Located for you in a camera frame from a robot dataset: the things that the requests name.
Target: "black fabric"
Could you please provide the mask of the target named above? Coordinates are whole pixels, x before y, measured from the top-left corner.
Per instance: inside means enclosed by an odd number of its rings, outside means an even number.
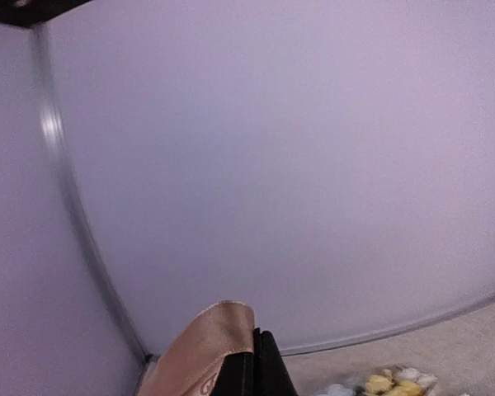
[[[0,0],[0,22],[19,27],[49,21],[90,0]]]
[[[254,354],[224,359],[210,396],[297,396],[273,335],[256,329],[253,339]]]
[[[255,331],[255,395],[297,396],[281,353],[270,332]]]
[[[227,356],[210,396],[253,396],[253,354]]]

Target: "metal frame edge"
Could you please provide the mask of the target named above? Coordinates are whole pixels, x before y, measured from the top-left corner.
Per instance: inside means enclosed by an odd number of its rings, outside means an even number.
[[[32,58],[35,83],[40,99],[40,123],[45,146],[54,169],[64,208],[81,249],[87,270],[98,289],[111,319],[119,328],[135,359],[147,362],[147,350],[135,330],[130,316],[114,288],[102,260],[99,247],[88,223],[86,211],[78,190],[73,163],[66,144],[59,108],[55,100],[53,69],[50,58],[48,26],[33,26],[31,32]]]
[[[445,312],[432,315],[426,318],[422,318],[410,323],[406,323],[396,328],[388,328],[373,332],[369,334],[363,334],[355,337],[347,337],[333,342],[320,342],[316,344],[309,344],[304,346],[297,346],[291,348],[283,348],[280,350],[283,356],[296,356],[304,355],[308,353],[330,351],[332,349],[339,349],[343,347],[353,347],[355,345],[366,344],[367,342],[383,340],[394,336],[399,336],[406,332],[413,332],[422,328],[428,328],[434,324],[445,322],[453,318],[457,318],[464,314],[469,314],[477,309],[484,308],[490,304],[495,303],[495,295],[489,295],[482,299],[476,299],[475,301],[469,301],[466,304],[457,306],[455,309],[447,310]]]

